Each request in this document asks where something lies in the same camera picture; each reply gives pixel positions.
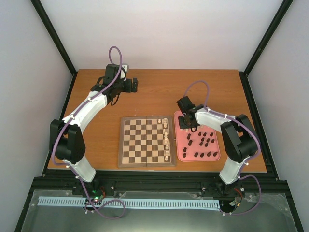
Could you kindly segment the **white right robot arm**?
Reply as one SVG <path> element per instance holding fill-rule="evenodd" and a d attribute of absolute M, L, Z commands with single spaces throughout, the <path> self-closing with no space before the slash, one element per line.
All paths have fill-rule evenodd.
<path fill-rule="evenodd" d="M 196 106 L 191 102 L 187 96 L 191 86 L 177 101 L 182 113 L 179 126 L 181 129 L 190 129 L 191 132 L 195 132 L 198 126 L 203 125 L 222 134 L 227 159 L 219 177 L 224 184 L 230 185 L 241 179 L 240 174 L 244 166 L 261 152 L 261 145 L 246 115 L 230 116 L 207 106 L 209 85 L 205 85 L 207 93 L 203 104 Z"/>

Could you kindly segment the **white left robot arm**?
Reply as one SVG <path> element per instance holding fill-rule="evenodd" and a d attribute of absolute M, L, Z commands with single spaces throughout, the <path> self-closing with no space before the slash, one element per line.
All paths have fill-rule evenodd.
<path fill-rule="evenodd" d="M 137 92 L 138 81 L 127 78 L 128 70 L 127 64 L 108 64 L 105 75 L 92 86 L 84 101 L 68 116 L 62 120 L 55 119 L 50 124 L 51 160 L 61 160 L 61 165 L 83 180 L 84 190 L 92 195 L 99 192 L 100 182 L 94 178 L 96 170 L 85 156 L 83 132 L 97 113 L 117 102 L 122 92 Z"/>

